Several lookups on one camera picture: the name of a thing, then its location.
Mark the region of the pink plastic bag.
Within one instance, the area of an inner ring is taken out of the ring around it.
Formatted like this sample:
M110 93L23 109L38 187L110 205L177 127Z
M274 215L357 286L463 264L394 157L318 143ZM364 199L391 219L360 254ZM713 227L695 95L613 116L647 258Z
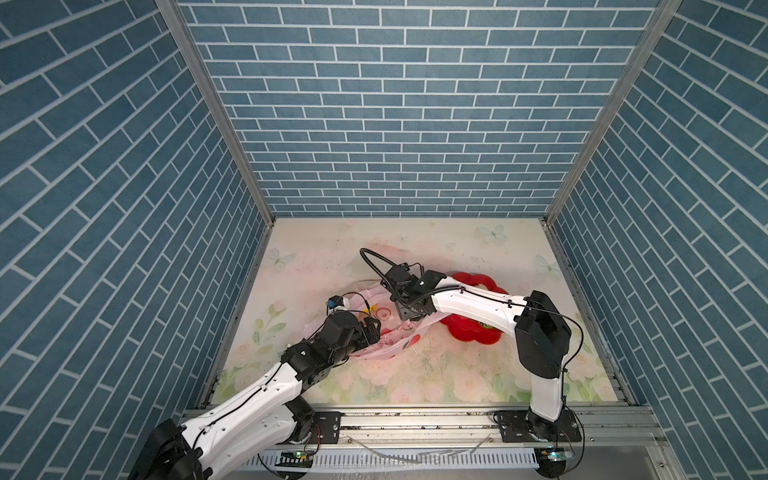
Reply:
M354 352L352 358L387 360L415 345L433 325L447 317L446 313L433 313L421 320L402 320L390 293L373 280L350 284L343 294L344 304L353 310L367 311L364 300L381 323L380 339L376 344Z

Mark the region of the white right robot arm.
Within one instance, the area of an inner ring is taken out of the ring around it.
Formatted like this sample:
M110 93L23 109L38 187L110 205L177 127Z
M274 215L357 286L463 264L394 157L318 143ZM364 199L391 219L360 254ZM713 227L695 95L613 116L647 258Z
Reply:
M432 270L416 276L404 265L384 273L382 285L408 319L420 320L435 313L459 315L511 336L519 362L531 376L532 417L550 423L559 420L572 330L546 294L492 292Z

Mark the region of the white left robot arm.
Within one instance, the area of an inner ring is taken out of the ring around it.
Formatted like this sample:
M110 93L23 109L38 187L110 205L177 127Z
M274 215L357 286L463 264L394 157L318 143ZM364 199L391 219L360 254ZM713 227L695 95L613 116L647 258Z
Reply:
M221 479L261 451L311 435L314 410L302 394L351 354L380 340L381 323L337 310L290 346L267 373L228 401L182 424L153 429L131 479Z

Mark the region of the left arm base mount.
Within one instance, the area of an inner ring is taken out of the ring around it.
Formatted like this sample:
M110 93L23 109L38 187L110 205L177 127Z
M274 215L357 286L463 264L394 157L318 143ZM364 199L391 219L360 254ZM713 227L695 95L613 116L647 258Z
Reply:
M339 442L342 413L316 411L311 421L301 427L299 442L309 446L335 445Z

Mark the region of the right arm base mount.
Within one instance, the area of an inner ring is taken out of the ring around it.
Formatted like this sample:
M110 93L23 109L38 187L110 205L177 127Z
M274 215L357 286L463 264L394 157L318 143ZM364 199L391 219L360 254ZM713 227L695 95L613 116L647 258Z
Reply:
M555 421L540 417L530 409L497 410L491 414L491 420L499 428L504 443L575 443L583 439L578 418L567 408Z

